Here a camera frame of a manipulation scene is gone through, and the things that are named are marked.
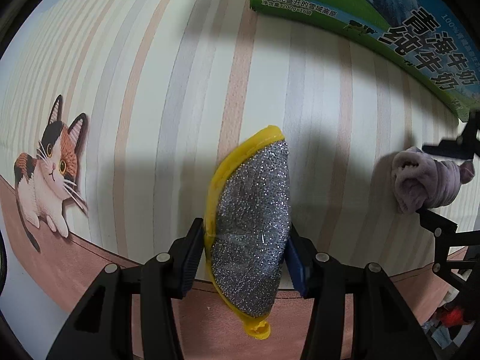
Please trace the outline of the yellow silver scrub sponge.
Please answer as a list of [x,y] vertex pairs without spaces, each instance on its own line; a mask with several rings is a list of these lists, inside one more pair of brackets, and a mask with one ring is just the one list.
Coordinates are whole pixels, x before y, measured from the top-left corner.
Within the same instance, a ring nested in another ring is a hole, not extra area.
[[211,179],[206,269],[248,336],[266,340],[291,228],[289,148],[269,125],[233,149]]

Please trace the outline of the brown cardboard box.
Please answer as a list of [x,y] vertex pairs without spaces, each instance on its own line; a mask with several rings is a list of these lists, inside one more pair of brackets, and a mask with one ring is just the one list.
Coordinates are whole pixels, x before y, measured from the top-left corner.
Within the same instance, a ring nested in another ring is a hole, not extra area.
[[460,120],[479,108],[479,0],[250,0],[384,56]]

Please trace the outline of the purple plush cloth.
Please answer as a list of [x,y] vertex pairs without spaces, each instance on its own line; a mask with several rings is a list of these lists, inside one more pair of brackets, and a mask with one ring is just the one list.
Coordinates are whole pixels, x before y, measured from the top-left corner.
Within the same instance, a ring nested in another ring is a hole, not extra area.
[[438,161],[412,146],[397,153],[391,164],[391,185],[401,213],[450,205],[463,185],[475,177],[471,160]]

